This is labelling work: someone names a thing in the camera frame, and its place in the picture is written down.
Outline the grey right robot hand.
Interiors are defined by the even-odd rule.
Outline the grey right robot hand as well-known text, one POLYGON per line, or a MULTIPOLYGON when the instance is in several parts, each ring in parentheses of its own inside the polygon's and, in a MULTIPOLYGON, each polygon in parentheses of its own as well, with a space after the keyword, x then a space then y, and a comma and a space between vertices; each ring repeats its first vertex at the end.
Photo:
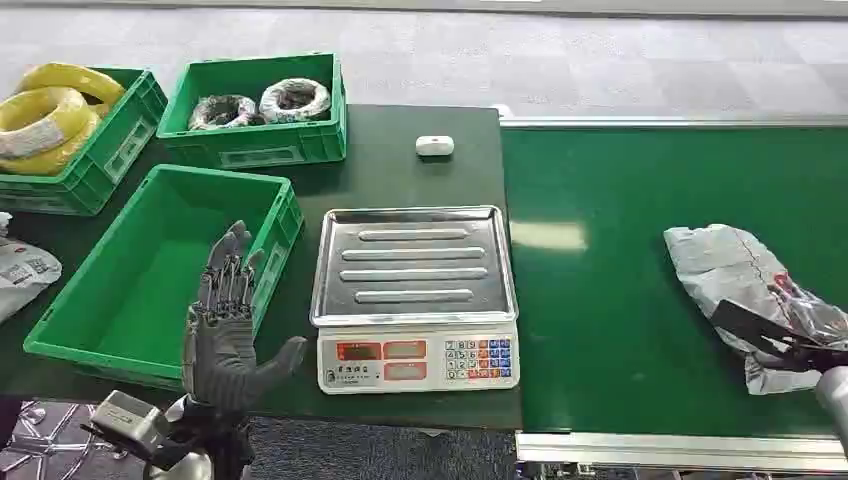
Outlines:
POLYGON ((825 346, 730 300, 718 303, 710 322, 772 358, 773 369, 824 373, 847 365, 845 350, 825 346))

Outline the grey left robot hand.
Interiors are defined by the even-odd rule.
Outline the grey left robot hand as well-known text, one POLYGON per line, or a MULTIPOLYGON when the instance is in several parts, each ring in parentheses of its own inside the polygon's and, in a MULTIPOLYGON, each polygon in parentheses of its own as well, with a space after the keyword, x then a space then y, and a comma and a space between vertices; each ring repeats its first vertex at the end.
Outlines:
POLYGON ((308 340, 293 336, 262 364, 254 347, 252 305, 264 252, 248 254, 252 234, 233 223, 211 247, 188 306, 182 352, 182 384, 195 402, 223 412, 249 409, 301 365, 308 340))

